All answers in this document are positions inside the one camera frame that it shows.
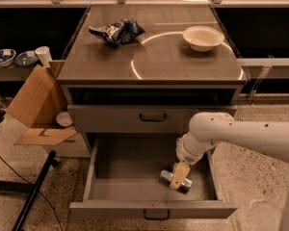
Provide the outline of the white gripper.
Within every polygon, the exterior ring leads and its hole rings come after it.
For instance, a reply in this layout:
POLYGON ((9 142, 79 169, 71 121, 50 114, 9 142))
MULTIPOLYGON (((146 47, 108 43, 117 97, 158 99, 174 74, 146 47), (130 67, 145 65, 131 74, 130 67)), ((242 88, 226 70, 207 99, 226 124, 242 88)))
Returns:
POLYGON ((190 132, 176 140, 176 157, 172 171, 170 187, 177 190, 190 172, 190 166, 195 165, 206 151, 205 144, 197 140, 190 132))

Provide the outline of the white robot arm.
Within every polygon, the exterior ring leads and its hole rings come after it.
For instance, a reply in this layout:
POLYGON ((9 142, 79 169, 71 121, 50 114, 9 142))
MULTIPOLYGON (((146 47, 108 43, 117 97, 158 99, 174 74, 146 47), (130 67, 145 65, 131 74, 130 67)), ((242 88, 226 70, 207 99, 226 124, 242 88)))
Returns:
MULTIPOLYGON (((224 141, 289 163, 289 122, 237 121, 227 113, 198 113, 190 119, 189 131, 176 142, 178 162, 170 187, 179 189, 190 166, 224 141)), ((289 193, 278 231, 289 231, 289 193)))

